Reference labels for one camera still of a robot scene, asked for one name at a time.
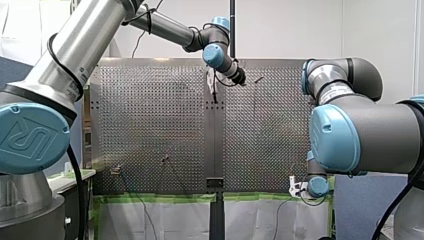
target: perforated metal panel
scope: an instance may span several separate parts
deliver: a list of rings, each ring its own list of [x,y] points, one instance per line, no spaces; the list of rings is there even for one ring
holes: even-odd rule
[[[197,61],[100,63],[91,83],[97,193],[205,191],[203,70]],[[118,165],[121,177],[110,172]]]
[[[296,60],[247,60],[257,84],[229,88],[224,125],[225,191],[287,192],[289,175],[306,174],[311,106]]]
[[[206,192],[206,177],[224,177],[228,192],[287,191],[309,150],[302,63],[242,61],[248,85],[218,86],[216,105],[200,59],[102,61],[91,79],[95,192]],[[118,165],[123,178],[110,173]]]

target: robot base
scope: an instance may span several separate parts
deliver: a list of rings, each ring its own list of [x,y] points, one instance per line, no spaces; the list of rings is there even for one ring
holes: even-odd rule
[[[49,208],[21,218],[0,222],[2,240],[65,239],[65,200],[52,199]]]

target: metal rod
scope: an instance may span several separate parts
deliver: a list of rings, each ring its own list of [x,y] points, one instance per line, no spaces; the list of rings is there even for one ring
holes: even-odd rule
[[[236,58],[236,0],[230,0],[230,57]]]
[[[137,16],[145,14],[147,8],[141,5],[138,9]],[[158,37],[164,38],[170,42],[187,47],[191,44],[194,38],[194,32],[187,26],[168,18],[158,12],[151,13],[151,33]],[[132,21],[130,24],[144,31],[149,31],[148,17],[145,14],[143,17]]]

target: black cable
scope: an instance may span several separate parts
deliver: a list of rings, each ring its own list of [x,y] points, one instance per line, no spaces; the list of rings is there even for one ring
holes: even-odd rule
[[[152,34],[152,13],[156,12],[159,9],[159,7],[160,7],[160,5],[162,3],[163,3],[163,0],[160,0],[159,3],[158,3],[158,5],[156,5],[156,8],[149,8],[149,5],[144,4],[144,6],[146,6],[147,11],[145,13],[143,13],[143,14],[140,14],[139,16],[136,16],[136,17],[134,17],[134,18],[132,18],[132,19],[130,19],[128,21],[123,22],[122,23],[122,26],[126,26],[129,23],[131,23],[131,22],[133,22],[133,21],[135,21],[135,20],[137,20],[139,18],[142,18],[143,16],[147,15],[147,29],[148,29],[147,32],[149,33],[149,35]],[[144,36],[145,33],[146,33],[146,31],[143,31],[141,33],[141,35],[138,37],[137,44],[135,45],[135,48],[134,48],[133,53],[131,55],[131,58],[134,58],[135,52],[137,51],[138,45],[140,44],[140,40]]]
[[[203,25],[203,29],[206,29],[206,27],[207,27],[207,26],[216,27],[216,28],[218,28],[219,30],[221,30],[221,32],[223,32],[223,33],[224,33],[224,35],[225,35],[225,37],[227,38],[228,43],[230,42],[230,35],[228,35],[228,30],[227,30],[227,29],[225,29],[223,26],[220,26],[220,25],[218,25],[218,24],[214,24],[214,23],[205,23],[205,24]]]
[[[191,27],[188,27],[188,28],[191,28],[191,29],[196,30],[196,32],[197,32],[197,41],[199,42],[200,47],[202,49],[205,49],[206,46],[205,46],[205,44],[203,42],[203,36],[202,36],[202,33],[200,32],[200,30],[197,27],[194,27],[194,26],[191,26]]]
[[[82,86],[82,84],[80,83],[80,81],[78,80],[78,78],[75,76],[75,74],[69,70],[69,68],[67,68],[65,65],[63,65],[59,59],[57,58],[56,54],[53,51],[53,40],[56,38],[57,33],[53,34],[50,36],[49,41],[47,41],[47,51],[49,51],[50,56],[53,58],[53,60],[56,62],[57,65],[59,65],[60,68],[62,68],[63,71],[65,71],[74,81],[75,85],[77,86],[78,89],[78,96],[77,99],[75,100],[75,102],[78,102],[83,94],[84,94],[84,86]]]
[[[217,99],[217,97],[216,97],[216,78],[213,78],[213,93],[212,93],[212,95],[213,95],[213,102],[215,103],[215,104],[217,104],[218,103],[218,99]]]
[[[121,177],[122,183],[124,184],[125,191],[128,192],[128,194],[130,194],[130,196],[131,196],[131,193],[130,193],[128,187],[127,187],[127,183],[125,181],[125,178],[124,178],[124,175],[122,174],[122,172],[119,174],[119,176]],[[149,219],[150,225],[152,226],[153,234],[155,235],[155,240],[158,240],[158,236],[156,235],[156,228],[155,228],[155,225],[153,224],[152,217],[150,216],[149,212],[147,211],[146,203],[144,202],[144,200],[138,194],[136,195],[136,197],[143,204],[144,213],[146,214],[147,218]]]
[[[156,8],[149,8],[149,5],[147,5],[147,4],[143,4],[145,7],[146,7],[146,12],[144,12],[144,13],[142,13],[142,14],[140,14],[140,15],[138,15],[138,16],[135,16],[135,17],[133,17],[133,18],[131,18],[130,20],[128,20],[128,21],[124,21],[124,22],[122,22],[122,26],[127,26],[128,24],[130,24],[131,22],[134,22],[135,20],[138,20],[138,19],[140,19],[140,18],[142,18],[142,17],[144,17],[145,15],[147,15],[147,14],[152,14],[152,13],[154,13],[155,11],[157,11],[157,9],[158,9],[158,7],[156,7]]]
[[[158,5],[156,5],[156,9],[159,9],[160,5],[162,4],[163,0],[160,0]]]
[[[74,151],[72,150],[71,145],[69,145],[67,150],[69,160],[71,162],[72,168],[74,169],[75,179],[77,181],[77,191],[78,191],[78,209],[79,209],[79,226],[78,226],[78,240],[84,240],[85,233],[85,197],[84,197],[84,182],[82,181],[81,171],[79,169],[78,161],[75,157]]]
[[[306,204],[306,205],[308,205],[308,206],[311,206],[311,207],[317,207],[317,206],[321,205],[323,202],[325,202],[325,198],[326,198],[326,196],[324,196],[324,197],[322,198],[321,202],[319,202],[319,203],[317,203],[317,204],[308,203],[308,202],[306,202],[306,200],[302,197],[302,192],[306,191],[306,188],[305,188],[305,189],[302,189],[302,186],[303,186],[303,183],[305,182],[305,179],[306,179],[306,176],[302,179],[302,183],[300,184],[300,192],[299,192],[299,193],[300,193],[300,200],[302,200],[302,202],[303,202],[304,204]]]
[[[291,198],[287,199],[286,201],[282,202],[282,203],[278,206],[278,208],[277,208],[277,216],[276,216],[276,221],[275,221],[275,232],[274,232],[274,237],[272,238],[272,240],[275,240],[275,239],[277,238],[277,233],[278,233],[278,221],[279,221],[278,214],[280,213],[281,206],[283,206],[285,203],[287,203],[288,201],[290,201],[290,200],[292,200],[292,199],[293,199],[293,197],[291,197]]]
[[[175,178],[177,179],[177,182],[180,184],[181,188],[183,189],[183,193],[184,195],[188,195],[187,189],[185,187],[185,185],[183,184],[183,182],[181,181],[180,177],[177,174],[177,171],[175,171],[175,167],[174,167],[174,163],[168,159],[168,162],[171,163],[171,170],[172,173],[175,175]]]
[[[90,212],[90,201],[91,201],[91,193],[92,193],[92,182],[91,182],[91,180],[88,180],[88,183],[87,183],[87,205],[86,205],[86,217],[85,217],[85,222],[87,223],[87,224],[85,224],[86,226],[85,226],[85,235],[87,235],[88,234],[88,225],[89,225],[89,221],[90,221],[90,219],[89,219],[89,212]]]
[[[137,51],[138,45],[140,44],[140,39],[144,36],[146,31],[143,31],[143,33],[138,37],[137,44],[135,45],[135,48],[133,50],[133,54],[131,55],[131,58],[134,58],[135,52]]]
[[[218,82],[221,84],[221,85],[224,85],[224,86],[226,86],[226,87],[235,87],[235,86],[237,86],[237,83],[234,83],[234,84],[226,84],[226,83],[224,83],[223,82],[223,80],[221,80],[221,79],[219,79],[218,78],[218,76],[216,75],[216,69],[214,69],[213,70],[213,75],[214,75],[214,79],[215,80],[218,80]]]

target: vertical metal pole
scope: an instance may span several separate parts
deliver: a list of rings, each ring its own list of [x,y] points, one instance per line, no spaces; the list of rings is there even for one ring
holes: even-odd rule
[[[230,57],[236,58],[236,0],[230,0]]]

